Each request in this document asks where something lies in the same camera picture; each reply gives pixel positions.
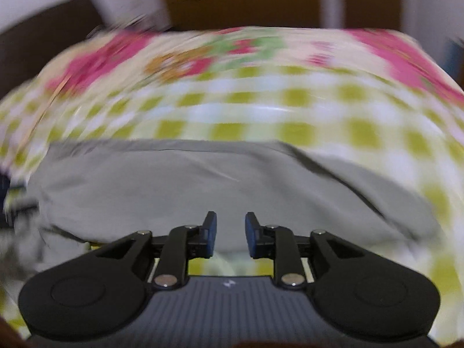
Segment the dark wooden headboard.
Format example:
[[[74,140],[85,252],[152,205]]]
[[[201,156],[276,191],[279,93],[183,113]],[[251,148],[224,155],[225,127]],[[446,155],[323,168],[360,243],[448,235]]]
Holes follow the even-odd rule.
[[[1,32],[1,96],[105,25],[94,0],[67,0]]]

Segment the checkered floral bed quilt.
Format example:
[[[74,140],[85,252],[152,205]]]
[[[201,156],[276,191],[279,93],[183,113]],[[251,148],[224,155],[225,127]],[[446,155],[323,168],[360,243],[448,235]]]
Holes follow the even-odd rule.
[[[1,99],[1,168],[27,179],[60,139],[280,140],[418,190],[444,239],[392,256],[430,275],[441,342],[463,336],[463,90],[410,36],[230,28],[99,34]]]

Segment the grey-green pants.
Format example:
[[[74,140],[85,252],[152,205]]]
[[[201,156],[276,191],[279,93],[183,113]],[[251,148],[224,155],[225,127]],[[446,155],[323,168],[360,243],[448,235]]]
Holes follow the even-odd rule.
[[[218,217],[215,250],[245,251],[244,217],[297,235],[324,229],[362,247],[422,242],[429,203],[390,179],[283,142],[55,142],[29,179],[36,214],[17,221],[11,259],[27,277],[138,230],[164,235]]]

